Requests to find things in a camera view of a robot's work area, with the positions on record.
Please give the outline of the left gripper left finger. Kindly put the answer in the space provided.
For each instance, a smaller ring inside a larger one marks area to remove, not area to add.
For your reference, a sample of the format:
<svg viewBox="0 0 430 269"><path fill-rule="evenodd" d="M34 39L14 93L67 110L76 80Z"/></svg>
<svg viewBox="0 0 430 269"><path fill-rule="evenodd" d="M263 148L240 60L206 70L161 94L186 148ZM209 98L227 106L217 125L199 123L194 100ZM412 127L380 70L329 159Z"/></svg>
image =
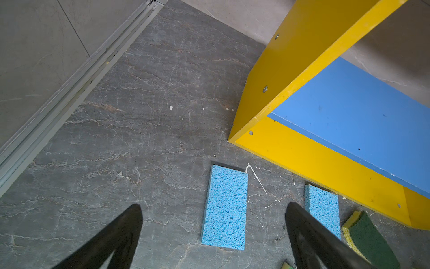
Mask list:
<svg viewBox="0 0 430 269"><path fill-rule="evenodd" d="M54 268L99 269L111 258L109 269L128 269L133 261L142 225L141 207L133 204Z"/></svg>

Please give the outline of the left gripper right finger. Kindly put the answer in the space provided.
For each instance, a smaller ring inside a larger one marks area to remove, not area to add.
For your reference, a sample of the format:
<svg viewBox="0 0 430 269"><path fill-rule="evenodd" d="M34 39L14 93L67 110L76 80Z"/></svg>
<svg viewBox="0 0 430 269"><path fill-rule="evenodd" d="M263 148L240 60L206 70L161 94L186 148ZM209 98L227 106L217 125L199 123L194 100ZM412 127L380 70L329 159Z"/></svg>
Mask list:
<svg viewBox="0 0 430 269"><path fill-rule="evenodd" d="M373 269L301 205L290 202L285 212L288 236L298 269Z"/></svg>

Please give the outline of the blue sponge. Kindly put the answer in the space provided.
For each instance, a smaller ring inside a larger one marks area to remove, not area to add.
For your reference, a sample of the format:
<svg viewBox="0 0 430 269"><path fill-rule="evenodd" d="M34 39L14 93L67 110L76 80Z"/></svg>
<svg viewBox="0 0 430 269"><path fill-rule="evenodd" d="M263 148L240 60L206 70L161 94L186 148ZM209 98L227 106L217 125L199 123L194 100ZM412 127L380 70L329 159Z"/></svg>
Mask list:
<svg viewBox="0 0 430 269"><path fill-rule="evenodd" d="M204 245L245 249L248 174L211 167L200 241Z"/></svg>
<svg viewBox="0 0 430 269"><path fill-rule="evenodd" d="M324 227L341 239L338 196L313 185L305 186L305 209Z"/></svg>

